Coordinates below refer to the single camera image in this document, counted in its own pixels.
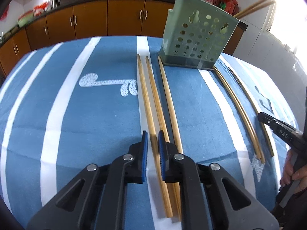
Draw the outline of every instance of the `green container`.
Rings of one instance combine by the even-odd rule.
[[[239,22],[202,0],[176,0],[159,52],[163,64],[211,70]]]

